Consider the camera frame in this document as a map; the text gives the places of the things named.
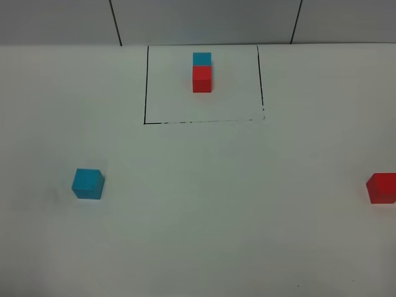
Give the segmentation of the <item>red template cube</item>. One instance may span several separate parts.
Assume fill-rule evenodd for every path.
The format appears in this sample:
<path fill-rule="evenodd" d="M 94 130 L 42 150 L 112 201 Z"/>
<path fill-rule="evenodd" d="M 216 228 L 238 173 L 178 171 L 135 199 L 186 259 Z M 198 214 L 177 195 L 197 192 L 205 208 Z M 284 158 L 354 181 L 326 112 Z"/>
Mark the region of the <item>red template cube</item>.
<path fill-rule="evenodd" d="M 212 91 L 212 67 L 192 67 L 192 91 L 194 93 L 210 93 Z"/>

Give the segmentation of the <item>blue template cube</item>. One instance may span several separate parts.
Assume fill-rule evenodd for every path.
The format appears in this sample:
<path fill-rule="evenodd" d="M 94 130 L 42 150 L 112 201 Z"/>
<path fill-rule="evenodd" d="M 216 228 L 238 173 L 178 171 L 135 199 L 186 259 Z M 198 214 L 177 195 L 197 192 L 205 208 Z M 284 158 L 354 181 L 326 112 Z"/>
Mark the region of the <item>blue template cube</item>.
<path fill-rule="evenodd" d="M 212 65 L 212 54 L 203 52 L 194 52 L 192 54 L 193 66 L 211 66 Z"/>

